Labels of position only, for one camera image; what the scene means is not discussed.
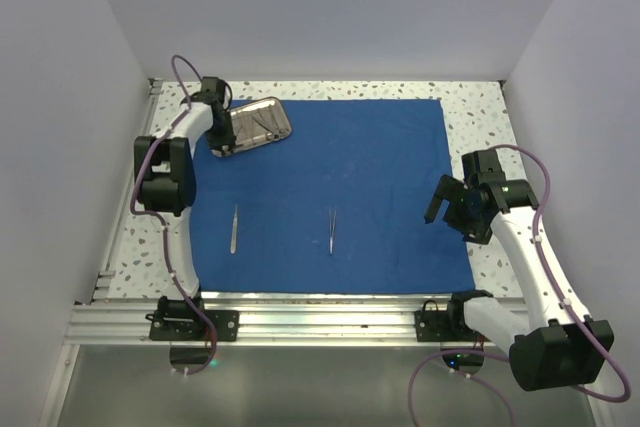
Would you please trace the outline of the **steel instrument tray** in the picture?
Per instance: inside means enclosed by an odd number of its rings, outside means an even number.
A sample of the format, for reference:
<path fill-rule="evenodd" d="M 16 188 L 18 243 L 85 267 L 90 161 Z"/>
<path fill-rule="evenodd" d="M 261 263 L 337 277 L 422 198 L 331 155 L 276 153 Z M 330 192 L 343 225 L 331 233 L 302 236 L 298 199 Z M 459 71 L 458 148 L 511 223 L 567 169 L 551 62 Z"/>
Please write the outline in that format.
<path fill-rule="evenodd" d="M 267 97 L 223 110 L 205 137 L 214 155 L 228 157 L 284 140 L 292 130 L 281 101 Z"/>

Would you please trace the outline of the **blue surgical cloth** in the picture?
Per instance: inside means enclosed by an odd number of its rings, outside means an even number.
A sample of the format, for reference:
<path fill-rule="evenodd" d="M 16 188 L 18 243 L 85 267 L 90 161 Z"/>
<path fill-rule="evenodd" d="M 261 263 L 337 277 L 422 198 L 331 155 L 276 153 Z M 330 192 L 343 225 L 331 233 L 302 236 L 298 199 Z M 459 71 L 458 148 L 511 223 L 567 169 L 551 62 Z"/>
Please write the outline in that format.
<path fill-rule="evenodd" d="M 291 100 L 284 108 L 293 127 L 284 140 L 226 158 L 197 144 L 189 232 L 203 290 L 400 295 L 473 286 L 461 235 L 424 220 L 452 171 L 438 102 Z"/>

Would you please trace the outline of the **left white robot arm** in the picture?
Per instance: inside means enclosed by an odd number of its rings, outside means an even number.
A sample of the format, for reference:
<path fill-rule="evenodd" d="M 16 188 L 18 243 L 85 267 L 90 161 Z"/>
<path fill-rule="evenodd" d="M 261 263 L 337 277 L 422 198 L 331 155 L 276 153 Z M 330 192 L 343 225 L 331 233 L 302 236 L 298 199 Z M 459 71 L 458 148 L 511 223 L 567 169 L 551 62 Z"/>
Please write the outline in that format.
<path fill-rule="evenodd" d="M 172 286 L 167 302 L 185 304 L 172 326 L 185 339 L 201 337 L 208 316 L 197 303 L 199 280 L 191 250 L 189 216 L 196 198 L 194 148 L 204 137 L 214 154 L 227 155 L 236 147 L 230 107 L 232 90 L 218 77 L 205 77 L 199 91 L 185 94 L 186 107 L 162 134 L 134 141 L 134 192 L 130 210 L 160 223 L 165 266 Z"/>

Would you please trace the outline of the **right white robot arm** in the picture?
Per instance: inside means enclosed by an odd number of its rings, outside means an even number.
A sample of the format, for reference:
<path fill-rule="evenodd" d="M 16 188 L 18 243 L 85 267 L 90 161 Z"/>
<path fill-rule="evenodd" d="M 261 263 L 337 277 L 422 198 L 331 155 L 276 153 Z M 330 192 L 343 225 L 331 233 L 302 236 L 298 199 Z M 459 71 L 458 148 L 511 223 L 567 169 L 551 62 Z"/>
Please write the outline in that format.
<path fill-rule="evenodd" d="M 528 317 L 517 317 L 486 290 L 451 295 L 444 310 L 414 314 L 416 337 L 492 341 L 507 355 L 517 384 L 537 391 L 593 383 L 614 341 L 606 320 L 596 320 L 576 295 L 541 226 L 542 201 L 526 180 L 509 180 L 494 149 L 463 155 L 464 177 L 441 177 L 424 218 L 444 222 L 464 241 L 497 239 L 522 292 Z"/>

